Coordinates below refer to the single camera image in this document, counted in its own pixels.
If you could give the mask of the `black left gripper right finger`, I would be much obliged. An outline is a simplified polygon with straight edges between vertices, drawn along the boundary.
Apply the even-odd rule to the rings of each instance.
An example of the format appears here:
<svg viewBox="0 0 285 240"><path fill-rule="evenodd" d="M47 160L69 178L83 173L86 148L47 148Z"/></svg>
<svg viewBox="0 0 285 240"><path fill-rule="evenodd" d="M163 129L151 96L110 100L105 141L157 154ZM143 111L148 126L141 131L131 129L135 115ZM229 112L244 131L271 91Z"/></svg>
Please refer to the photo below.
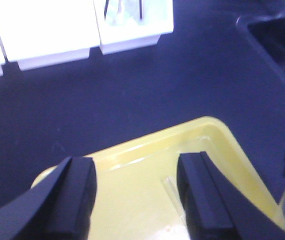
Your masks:
<svg viewBox="0 0 285 240"><path fill-rule="evenodd" d="M179 155L177 187L192 240L285 240L285 231L231 184L205 151Z"/></svg>

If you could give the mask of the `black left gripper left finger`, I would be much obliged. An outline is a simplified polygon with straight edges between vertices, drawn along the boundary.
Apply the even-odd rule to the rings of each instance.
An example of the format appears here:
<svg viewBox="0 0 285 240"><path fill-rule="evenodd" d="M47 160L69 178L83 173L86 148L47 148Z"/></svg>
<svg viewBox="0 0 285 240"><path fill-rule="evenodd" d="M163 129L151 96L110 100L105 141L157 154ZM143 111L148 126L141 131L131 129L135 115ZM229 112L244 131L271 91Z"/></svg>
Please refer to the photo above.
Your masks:
<svg viewBox="0 0 285 240"><path fill-rule="evenodd" d="M97 194L91 157L67 157L0 208L0 240L86 240Z"/></svg>

